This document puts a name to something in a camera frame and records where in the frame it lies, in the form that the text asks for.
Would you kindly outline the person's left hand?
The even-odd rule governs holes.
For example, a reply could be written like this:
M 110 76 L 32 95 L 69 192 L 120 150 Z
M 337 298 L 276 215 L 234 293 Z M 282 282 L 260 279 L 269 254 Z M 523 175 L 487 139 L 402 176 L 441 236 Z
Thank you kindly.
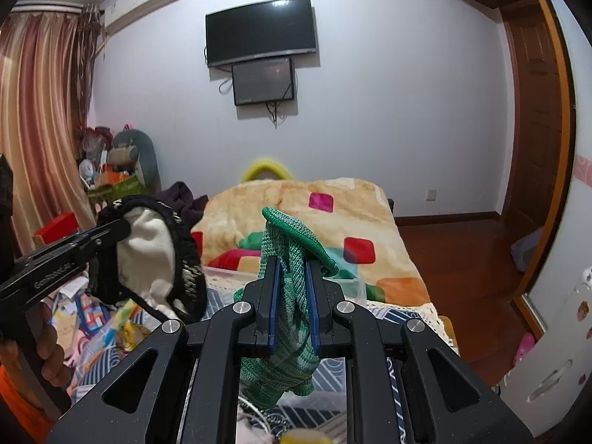
M 57 332 L 51 325 L 51 311 L 46 304 L 38 305 L 43 327 L 37 340 L 37 352 L 43 360 L 42 377 L 53 387 L 63 387 L 71 379 L 69 369 L 64 365 L 64 349 L 57 342 Z

